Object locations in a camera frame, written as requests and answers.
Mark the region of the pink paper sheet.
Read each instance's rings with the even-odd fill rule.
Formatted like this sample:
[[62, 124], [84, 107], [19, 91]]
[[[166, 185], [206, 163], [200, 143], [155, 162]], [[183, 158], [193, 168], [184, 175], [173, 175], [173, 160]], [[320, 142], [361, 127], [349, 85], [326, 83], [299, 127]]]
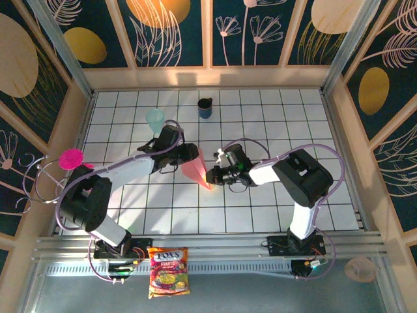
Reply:
[[207, 190], [212, 190], [210, 183], [206, 180], [207, 168], [205, 165], [205, 159], [201, 148], [198, 149], [198, 156], [194, 160], [184, 163], [181, 166], [182, 174], [193, 182], [198, 183], [200, 186]]

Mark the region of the translucent teal plastic cup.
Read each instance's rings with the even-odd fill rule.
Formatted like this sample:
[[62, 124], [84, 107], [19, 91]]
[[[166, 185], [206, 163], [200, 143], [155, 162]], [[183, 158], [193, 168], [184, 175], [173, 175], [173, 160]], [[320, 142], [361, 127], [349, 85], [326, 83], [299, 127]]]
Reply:
[[155, 134], [159, 134], [165, 121], [164, 112], [161, 109], [151, 109], [146, 113], [146, 121]]

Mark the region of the dark blue mug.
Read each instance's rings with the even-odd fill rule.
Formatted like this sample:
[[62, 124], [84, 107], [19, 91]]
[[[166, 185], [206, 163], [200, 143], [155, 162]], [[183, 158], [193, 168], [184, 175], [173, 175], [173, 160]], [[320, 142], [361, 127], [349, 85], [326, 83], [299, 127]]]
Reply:
[[212, 98], [201, 98], [197, 102], [198, 114], [202, 119], [208, 119], [212, 115]]

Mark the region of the magenta plastic goblet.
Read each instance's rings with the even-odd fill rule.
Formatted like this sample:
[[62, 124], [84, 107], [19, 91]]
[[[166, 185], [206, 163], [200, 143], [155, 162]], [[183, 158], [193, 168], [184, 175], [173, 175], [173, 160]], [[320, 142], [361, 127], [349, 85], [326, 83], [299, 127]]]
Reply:
[[63, 170], [74, 170], [79, 166], [86, 166], [89, 169], [93, 169], [93, 164], [84, 163], [84, 154], [81, 150], [72, 148], [68, 149], [61, 154], [58, 159], [58, 165]]

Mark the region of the Fox's fruit candy bag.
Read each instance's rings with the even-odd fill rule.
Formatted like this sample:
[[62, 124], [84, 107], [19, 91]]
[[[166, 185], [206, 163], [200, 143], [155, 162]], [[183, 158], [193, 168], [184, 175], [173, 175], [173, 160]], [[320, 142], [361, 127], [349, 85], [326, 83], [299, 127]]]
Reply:
[[149, 299], [190, 293], [188, 249], [150, 247]]

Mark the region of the clear round suction disc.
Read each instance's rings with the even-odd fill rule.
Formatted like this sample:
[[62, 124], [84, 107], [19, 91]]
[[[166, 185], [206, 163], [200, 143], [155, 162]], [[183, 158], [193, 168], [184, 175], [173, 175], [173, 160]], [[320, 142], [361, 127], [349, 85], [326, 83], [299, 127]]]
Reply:
[[344, 272], [353, 281], [369, 283], [376, 279], [377, 266], [370, 259], [360, 256], [349, 260], [345, 264]]

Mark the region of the aluminium front rail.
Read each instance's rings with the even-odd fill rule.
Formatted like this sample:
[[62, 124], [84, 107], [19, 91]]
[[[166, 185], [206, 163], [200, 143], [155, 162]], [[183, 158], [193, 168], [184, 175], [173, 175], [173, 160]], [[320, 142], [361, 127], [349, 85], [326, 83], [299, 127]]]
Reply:
[[[269, 256], [261, 246], [269, 233], [225, 233], [217, 235], [150, 235], [153, 246], [164, 248], [186, 247], [190, 261], [229, 261], [297, 259], [300, 256]], [[377, 231], [330, 231], [322, 235], [327, 259], [349, 259], [358, 256], [387, 256], [382, 236]], [[32, 252], [33, 261], [85, 260], [87, 236], [41, 237]]]

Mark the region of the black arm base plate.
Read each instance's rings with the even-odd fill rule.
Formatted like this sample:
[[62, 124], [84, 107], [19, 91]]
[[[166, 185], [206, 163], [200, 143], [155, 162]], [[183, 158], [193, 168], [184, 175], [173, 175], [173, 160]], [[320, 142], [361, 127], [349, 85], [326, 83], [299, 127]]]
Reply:
[[147, 249], [152, 246], [151, 238], [133, 238], [123, 241], [118, 246], [111, 246], [103, 240], [97, 241], [94, 246], [94, 259], [138, 259], [148, 258]]
[[314, 235], [304, 246], [287, 236], [268, 236], [261, 242], [269, 256], [314, 256], [316, 252], [325, 255], [326, 248], [322, 235]]

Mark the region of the aluminium frame post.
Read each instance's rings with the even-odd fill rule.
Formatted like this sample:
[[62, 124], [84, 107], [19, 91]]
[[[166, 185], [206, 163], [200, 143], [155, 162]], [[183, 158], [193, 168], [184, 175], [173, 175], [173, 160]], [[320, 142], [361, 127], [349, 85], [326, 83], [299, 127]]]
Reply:
[[51, 40], [53, 47], [87, 98], [93, 92], [79, 61], [66, 41], [62, 26], [71, 26], [81, 11], [81, 0], [25, 0]]
[[353, 20], [351, 29], [345, 35], [345, 38], [330, 65], [330, 70], [324, 79], [321, 87], [321, 94], [323, 97], [327, 97], [331, 93], [342, 70], [345, 68], [348, 60], [357, 48], [360, 39], [363, 37], [374, 15], [377, 13], [380, 4], [381, 0], [364, 0], [358, 14]]

